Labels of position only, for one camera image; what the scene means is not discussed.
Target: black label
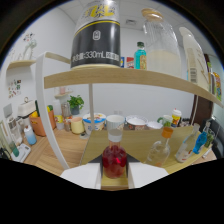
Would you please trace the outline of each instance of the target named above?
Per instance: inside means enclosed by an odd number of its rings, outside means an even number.
[[[120,25],[98,21],[81,28],[73,40],[71,68],[85,64],[120,67]]]

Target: wooden shelf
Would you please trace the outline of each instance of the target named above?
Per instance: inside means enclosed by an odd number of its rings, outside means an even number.
[[[35,60],[20,60],[20,61],[13,61],[9,64],[7,69],[11,68],[18,68],[18,67],[26,67],[36,63]]]
[[[58,95],[55,95],[54,97],[62,97],[62,96],[66,96],[66,95],[68,95],[70,93],[72,93],[72,91],[64,93],[64,94],[58,94]]]
[[[44,88],[57,86],[94,84],[94,83],[125,83],[160,86],[192,93],[224,107],[222,103],[205,89],[181,78],[158,72],[129,68],[88,67],[74,69],[44,77]]]

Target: white wall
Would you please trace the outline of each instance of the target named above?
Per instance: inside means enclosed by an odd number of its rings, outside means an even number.
[[[133,57],[138,41],[145,42],[143,31],[121,28],[121,56]],[[182,78],[186,79],[186,58],[181,47],[180,55]],[[84,97],[84,109],[89,108],[88,85],[78,85],[76,91]],[[94,84],[93,95],[95,112],[110,115],[121,111],[123,116],[137,114],[149,121],[171,115],[174,108],[181,110],[184,118],[190,118],[194,98],[193,94],[178,90],[132,84]]]
[[[41,16],[33,24],[31,24],[14,44],[15,54],[23,53],[26,43],[23,38],[26,33],[34,33],[33,39],[37,41],[37,46],[33,49],[33,58],[36,59],[45,51],[50,51],[64,57],[70,58],[73,35],[75,30],[74,22],[60,9],[53,9]],[[0,75],[0,120],[5,120],[3,107],[12,104],[13,116],[17,117],[18,105],[24,103],[24,98],[36,100],[35,88],[35,64],[30,67],[20,67],[7,70],[11,61],[11,57],[5,58],[1,68]],[[70,69],[69,64],[46,59],[45,74],[62,72]],[[8,83],[12,80],[21,80],[21,95],[8,98]],[[52,104],[54,98],[54,89],[45,90],[47,105]],[[61,102],[65,102],[68,96],[60,98]]]
[[[34,48],[34,59],[45,51],[60,54],[70,58],[72,40],[75,24],[60,9],[54,9],[46,13],[34,22],[26,31],[35,34],[37,47]],[[22,34],[15,43],[17,52],[23,52],[25,43]],[[121,56],[133,56],[137,50],[137,42],[145,41],[144,33],[133,29],[121,29]],[[186,79],[186,59],[183,48],[180,48],[182,59],[182,77]],[[18,105],[23,103],[26,96],[29,99],[36,99],[35,90],[35,64],[30,67],[15,68],[6,71],[10,62],[7,57],[1,71],[1,107],[13,106],[13,115],[17,116]],[[61,62],[47,59],[45,75],[69,70],[70,66]],[[14,78],[22,80],[22,94],[12,99],[8,99],[7,83]],[[83,110],[89,109],[88,85],[71,86],[74,90],[72,95],[80,94],[85,106]],[[131,84],[94,84],[94,110],[105,115],[114,114],[120,111],[124,116],[138,114],[145,116],[149,121],[157,120],[164,114],[172,113],[174,108],[183,113],[183,117],[190,117],[193,94],[166,89],[155,86],[131,85]],[[48,104],[52,104],[54,90],[45,90],[45,97]],[[0,112],[0,119],[3,118],[3,110]]]

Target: glass pitcher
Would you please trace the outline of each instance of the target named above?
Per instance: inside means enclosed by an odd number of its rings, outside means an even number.
[[[172,26],[155,9],[142,9],[142,15],[146,19],[147,70],[181,78],[180,52]]]

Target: shelf bracket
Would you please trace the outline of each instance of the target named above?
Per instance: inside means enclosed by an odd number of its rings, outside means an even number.
[[[57,159],[59,160],[59,162],[61,163],[62,167],[66,170],[69,169],[69,165],[67,164],[59,146],[57,143],[57,140],[55,138],[55,135],[53,133],[52,127],[51,127],[51,123],[49,120],[49,116],[48,116],[48,112],[46,109],[46,101],[45,101],[45,97],[44,97],[44,77],[43,77],[43,70],[44,70],[44,59],[47,58],[51,58],[51,59],[55,59],[55,60],[61,60],[63,59],[63,57],[60,58],[53,58],[52,56],[54,56],[56,54],[53,54],[51,52],[45,52],[41,55],[38,56],[37,60],[36,60],[36,70],[35,70],[35,81],[36,81],[36,95],[37,95],[37,101],[38,101],[38,107],[39,107],[39,112],[41,115],[41,120],[44,126],[44,130],[46,132],[48,141],[57,157]]]

